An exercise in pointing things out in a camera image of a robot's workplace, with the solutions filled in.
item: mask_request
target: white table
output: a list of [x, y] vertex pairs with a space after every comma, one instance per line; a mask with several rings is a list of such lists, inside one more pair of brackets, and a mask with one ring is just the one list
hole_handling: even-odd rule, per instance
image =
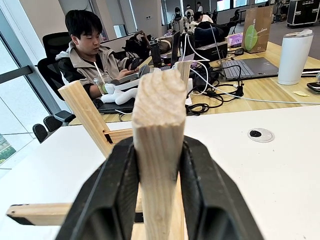
[[[236, 182], [266, 240], [320, 239], [319, 115], [320, 106], [306, 106], [187, 118], [185, 135], [203, 142]], [[250, 140], [252, 128], [272, 131], [274, 141]], [[6, 210], [72, 202], [103, 160], [82, 126], [60, 128], [0, 180], [0, 239], [54, 239], [58, 226], [19, 225]]]

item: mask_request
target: beige jacket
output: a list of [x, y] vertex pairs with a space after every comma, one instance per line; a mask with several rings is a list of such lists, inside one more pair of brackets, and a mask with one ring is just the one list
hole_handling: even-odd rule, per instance
[[[59, 61], [63, 58], [70, 58], [73, 67], [76, 69], [78, 73], [84, 76], [83, 79], [79, 79], [82, 85], [94, 83], [93, 79], [98, 76], [97, 69], [91, 65], [90, 63], [84, 61], [76, 52], [76, 45], [73, 41], [69, 43], [69, 48], [66, 51], [60, 52], [55, 60]], [[101, 62], [103, 65], [103, 69], [100, 69], [102, 73], [108, 73], [112, 79], [116, 79], [119, 75], [119, 72], [122, 69], [126, 68], [126, 62], [128, 60], [125, 57], [123, 60], [118, 60], [112, 54], [114, 51], [105, 47], [100, 46], [99, 48], [99, 56], [101, 58]]]

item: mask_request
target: black hair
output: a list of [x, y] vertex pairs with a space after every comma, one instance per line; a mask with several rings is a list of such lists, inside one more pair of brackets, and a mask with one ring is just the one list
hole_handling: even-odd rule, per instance
[[200, 16], [202, 16], [202, 15], [203, 14], [200, 11], [197, 11], [196, 13], [194, 13], [193, 18], [194, 18], [195, 21], [198, 21]]
[[102, 24], [97, 15], [86, 10], [70, 10], [65, 16], [65, 25], [69, 35], [81, 38], [81, 35], [92, 35], [94, 30], [102, 32]]

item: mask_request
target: hooded jacket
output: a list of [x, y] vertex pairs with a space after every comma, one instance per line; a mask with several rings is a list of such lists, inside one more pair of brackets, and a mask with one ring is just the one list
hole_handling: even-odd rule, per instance
[[[94, 78], [98, 76], [96, 67], [90, 62], [82, 59], [77, 51], [73, 41], [69, 43], [69, 48], [66, 51], [60, 52], [55, 60], [58, 61], [58, 67], [61, 71], [64, 82], [73, 82], [80, 80], [86, 92], [89, 94], [90, 86], [94, 84]], [[108, 47], [100, 46], [99, 56], [101, 64], [98, 64], [101, 73], [108, 73], [112, 79], [116, 79], [120, 71], [127, 69], [132, 62], [131, 59], [125, 57], [119, 60], [114, 55], [114, 51]]]

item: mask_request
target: hand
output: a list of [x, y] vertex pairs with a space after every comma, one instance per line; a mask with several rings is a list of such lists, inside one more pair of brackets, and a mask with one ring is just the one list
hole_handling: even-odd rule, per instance
[[129, 71], [128, 69], [123, 69], [120, 71], [119, 75], [116, 77], [117, 80], [120, 80], [128, 75], [134, 74], [139, 71], [139, 68], [137, 67], [135, 70]]

